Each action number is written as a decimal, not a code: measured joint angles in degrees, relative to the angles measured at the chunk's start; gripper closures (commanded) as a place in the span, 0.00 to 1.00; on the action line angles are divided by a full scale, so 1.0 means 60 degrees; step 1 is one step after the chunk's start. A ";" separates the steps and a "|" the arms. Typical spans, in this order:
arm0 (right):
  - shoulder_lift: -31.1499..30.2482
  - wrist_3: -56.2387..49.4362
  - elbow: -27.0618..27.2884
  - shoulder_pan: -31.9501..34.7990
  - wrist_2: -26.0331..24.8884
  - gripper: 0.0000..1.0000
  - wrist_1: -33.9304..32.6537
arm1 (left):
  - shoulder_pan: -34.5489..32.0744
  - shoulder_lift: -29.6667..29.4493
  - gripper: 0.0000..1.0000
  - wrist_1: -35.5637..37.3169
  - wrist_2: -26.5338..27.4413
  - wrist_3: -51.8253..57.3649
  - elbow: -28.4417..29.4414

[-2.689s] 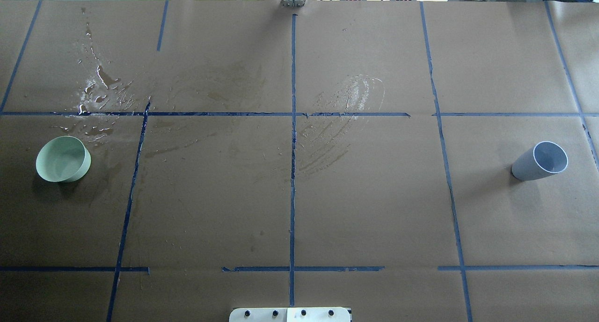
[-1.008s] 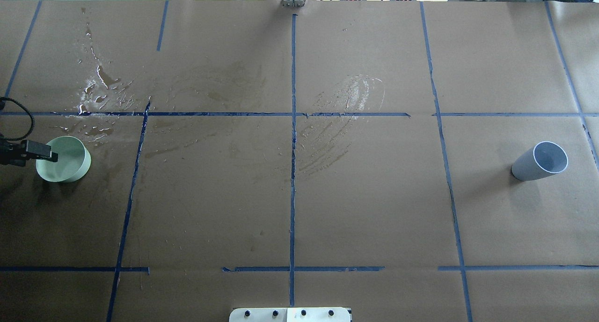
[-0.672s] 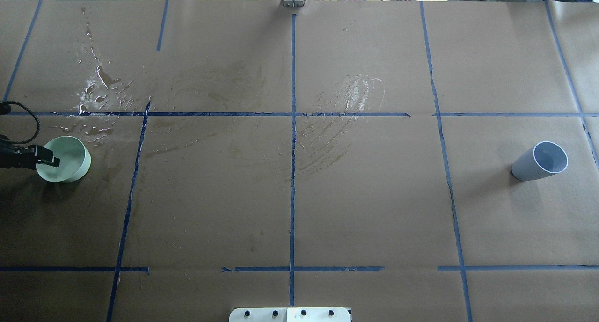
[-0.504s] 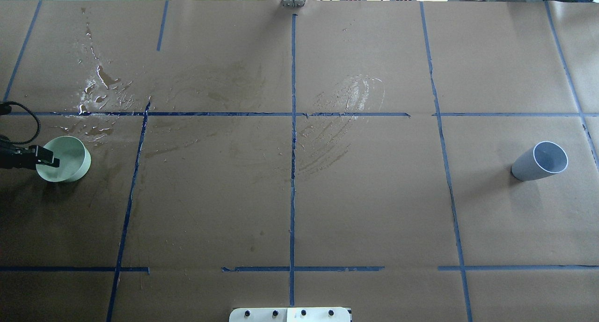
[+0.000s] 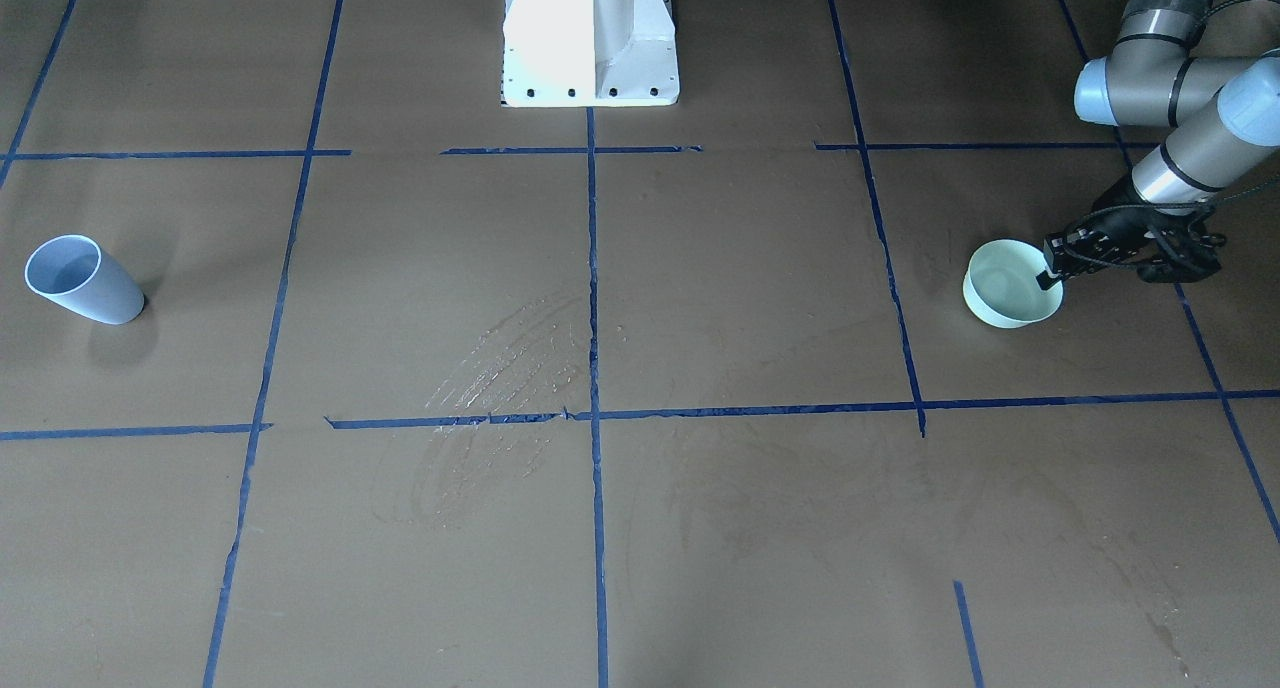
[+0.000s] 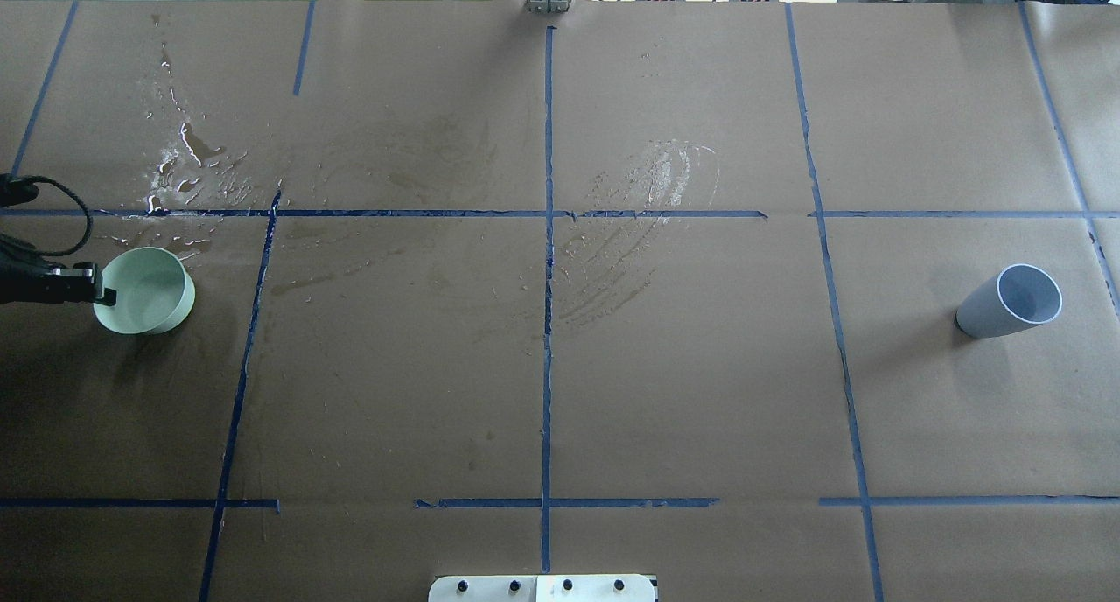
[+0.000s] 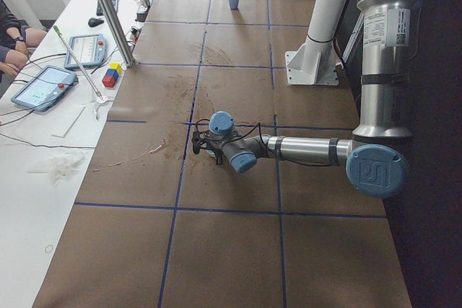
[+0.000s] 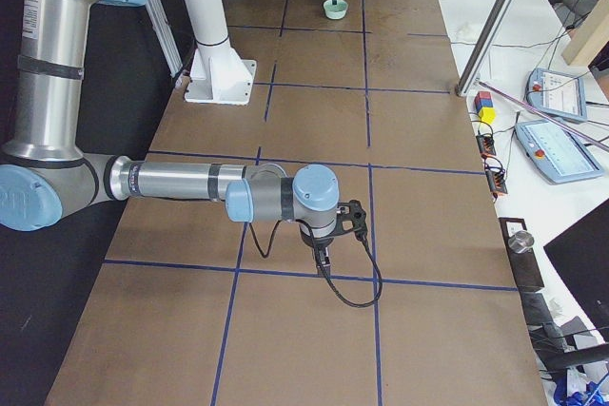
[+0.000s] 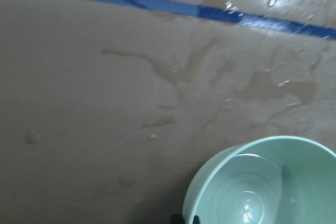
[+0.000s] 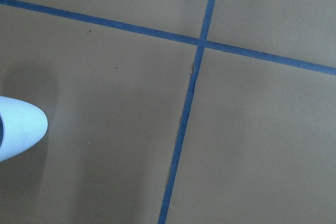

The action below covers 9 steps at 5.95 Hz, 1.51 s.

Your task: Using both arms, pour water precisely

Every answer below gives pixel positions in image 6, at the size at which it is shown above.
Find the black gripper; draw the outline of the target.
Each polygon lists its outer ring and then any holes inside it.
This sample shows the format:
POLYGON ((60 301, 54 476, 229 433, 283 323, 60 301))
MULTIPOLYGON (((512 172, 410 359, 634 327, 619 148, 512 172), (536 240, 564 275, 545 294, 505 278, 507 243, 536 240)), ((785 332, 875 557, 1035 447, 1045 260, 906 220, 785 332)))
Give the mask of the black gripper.
POLYGON ((63 267, 12 244, 1 243, 1 303, 116 305, 99 264, 63 267))

